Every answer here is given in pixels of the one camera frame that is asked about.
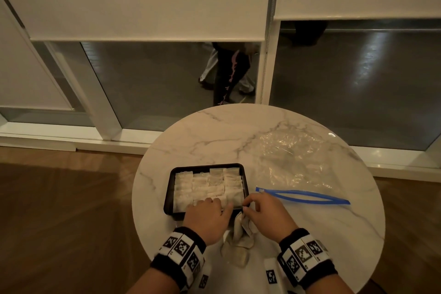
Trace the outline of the person's right hand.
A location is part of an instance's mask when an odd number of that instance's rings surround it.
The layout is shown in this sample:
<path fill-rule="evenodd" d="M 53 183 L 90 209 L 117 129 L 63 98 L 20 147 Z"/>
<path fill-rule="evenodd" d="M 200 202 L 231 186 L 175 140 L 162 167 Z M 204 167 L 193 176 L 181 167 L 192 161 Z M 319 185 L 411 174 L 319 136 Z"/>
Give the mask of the person's right hand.
<path fill-rule="evenodd" d="M 257 229 L 276 243 L 299 229 L 282 202 L 266 192 L 249 194 L 243 201 L 243 208 L 253 208 L 258 212 Z"/>

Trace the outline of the person's left hand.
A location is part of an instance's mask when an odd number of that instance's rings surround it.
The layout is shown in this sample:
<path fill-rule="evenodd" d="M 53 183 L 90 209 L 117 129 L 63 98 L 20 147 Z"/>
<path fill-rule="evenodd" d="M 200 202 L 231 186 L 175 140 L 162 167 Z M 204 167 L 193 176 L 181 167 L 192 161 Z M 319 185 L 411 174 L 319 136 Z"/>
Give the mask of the person's left hand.
<path fill-rule="evenodd" d="M 206 198 L 196 205 L 187 207 L 182 226 L 174 231 L 196 234 L 206 246 L 212 246 L 223 238 L 229 223 L 224 223 L 221 214 L 226 206 L 222 206 L 219 198 Z"/>

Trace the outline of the white tea bag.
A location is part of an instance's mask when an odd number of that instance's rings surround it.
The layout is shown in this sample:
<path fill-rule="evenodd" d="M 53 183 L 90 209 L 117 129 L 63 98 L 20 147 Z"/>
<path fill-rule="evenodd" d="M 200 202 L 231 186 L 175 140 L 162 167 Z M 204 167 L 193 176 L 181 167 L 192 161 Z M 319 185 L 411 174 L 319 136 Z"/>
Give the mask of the white tea bag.
<path fill-rule="evenodd" d="M 233 246 L 251 249 L 255 237 L 259 233 L 256 225 L 243 212 L 239 212 L 235 219 L 233 230 L 230 232 L 230 241 Z"/>

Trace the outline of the person's left forearm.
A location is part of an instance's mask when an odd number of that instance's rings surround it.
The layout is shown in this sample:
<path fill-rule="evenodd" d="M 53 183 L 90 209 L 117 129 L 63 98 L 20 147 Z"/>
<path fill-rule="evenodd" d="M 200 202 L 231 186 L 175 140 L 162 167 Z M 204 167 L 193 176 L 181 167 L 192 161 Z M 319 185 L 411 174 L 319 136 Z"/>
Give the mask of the person's left forearm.
<path fill-rule="evenodd" d="M 176 282 L 167 274 L 149 268 L 126 294 L 179 294 Z"/>

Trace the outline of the person's right forearm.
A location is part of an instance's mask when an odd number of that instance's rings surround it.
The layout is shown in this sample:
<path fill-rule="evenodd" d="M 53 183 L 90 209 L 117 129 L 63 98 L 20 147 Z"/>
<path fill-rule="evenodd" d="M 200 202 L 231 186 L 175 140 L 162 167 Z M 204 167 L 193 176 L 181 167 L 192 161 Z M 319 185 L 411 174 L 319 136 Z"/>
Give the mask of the person's right forearm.
<path fill-rule="evenodd" d="M 338 274 L 323 277 L 309 286 L 306 294 L 355 294 Z"/>

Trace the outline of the flat pale tea bag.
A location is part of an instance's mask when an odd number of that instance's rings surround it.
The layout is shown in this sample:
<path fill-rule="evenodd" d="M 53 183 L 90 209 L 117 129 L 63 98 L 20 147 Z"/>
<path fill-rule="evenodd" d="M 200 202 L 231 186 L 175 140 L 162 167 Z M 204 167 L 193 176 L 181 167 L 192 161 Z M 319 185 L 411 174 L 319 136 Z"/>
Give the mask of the flat pale tea bag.
<path fill-rule="evenodd" d="M 228 241 L 223 243 L 220 253 L 227 263 L 241 269 L 246 267 L 250 258 L 250 253 L 246 248 L 232 245 Z"/>

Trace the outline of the black wristband with marker tags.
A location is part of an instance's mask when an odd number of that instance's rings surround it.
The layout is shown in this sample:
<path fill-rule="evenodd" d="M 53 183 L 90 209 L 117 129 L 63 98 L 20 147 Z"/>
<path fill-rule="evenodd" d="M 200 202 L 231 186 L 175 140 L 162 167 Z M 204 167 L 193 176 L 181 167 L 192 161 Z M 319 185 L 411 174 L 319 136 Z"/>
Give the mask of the black wristband with marker tags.
<path fill-rule="evenodd" d="M 294 287 L 306 291 L 318 280 L 338 274 L 327 249 L 304 228 L 292 231 L 279 247 L 277 261 Z"/>
<path fill-rule="evenodd" d="M 180 291 L 187 291 L 204 266 L 206 248 L 195 231 L 180 226 L 168 236 L 150 266 L 172 278 Z"/>

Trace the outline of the clear blue-zip plastic bag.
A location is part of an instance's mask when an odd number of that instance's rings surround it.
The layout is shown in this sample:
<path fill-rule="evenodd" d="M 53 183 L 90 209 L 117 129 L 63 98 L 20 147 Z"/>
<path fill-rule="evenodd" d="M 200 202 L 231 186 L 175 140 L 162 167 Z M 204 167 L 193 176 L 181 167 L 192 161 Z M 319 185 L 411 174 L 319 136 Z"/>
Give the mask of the clear blue-zip plastic bag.
<path fill-rule="evenodd" d="M 255 191 L 291 203 L 350 206 L 333 169 L 333 146 L 305 131 L 261 136 L 255 146 L 259 155 Z"/>

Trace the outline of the narrow white roller blind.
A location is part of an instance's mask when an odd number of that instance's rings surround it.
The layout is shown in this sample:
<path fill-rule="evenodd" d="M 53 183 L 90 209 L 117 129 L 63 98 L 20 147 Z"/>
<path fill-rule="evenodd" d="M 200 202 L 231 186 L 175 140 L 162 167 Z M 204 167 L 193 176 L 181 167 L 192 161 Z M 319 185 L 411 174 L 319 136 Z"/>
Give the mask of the narrow white roller blind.
<path fill-rule="evenodd" d="M 5 0 L 0 0 L 0 108 L 73 110 Z"/>

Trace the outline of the white window frame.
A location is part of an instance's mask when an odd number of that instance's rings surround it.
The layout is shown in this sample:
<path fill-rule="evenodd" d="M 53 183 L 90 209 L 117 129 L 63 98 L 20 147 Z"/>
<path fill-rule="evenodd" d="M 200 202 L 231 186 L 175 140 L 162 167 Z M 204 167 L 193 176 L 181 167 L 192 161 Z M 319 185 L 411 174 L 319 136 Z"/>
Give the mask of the white window frame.
<path fill-rule="evenodd" d="M 212 106 L 196 82 L 204 42 L 37 41 L 72 111 L 0 108 L 0 146 L 143 155 L 174 123 Z M 348 143 L 374 176 L 441 182 L 441 19 L 337 20 L 294 46 L 272 20 L 231 99 L 302 114 Z"/>

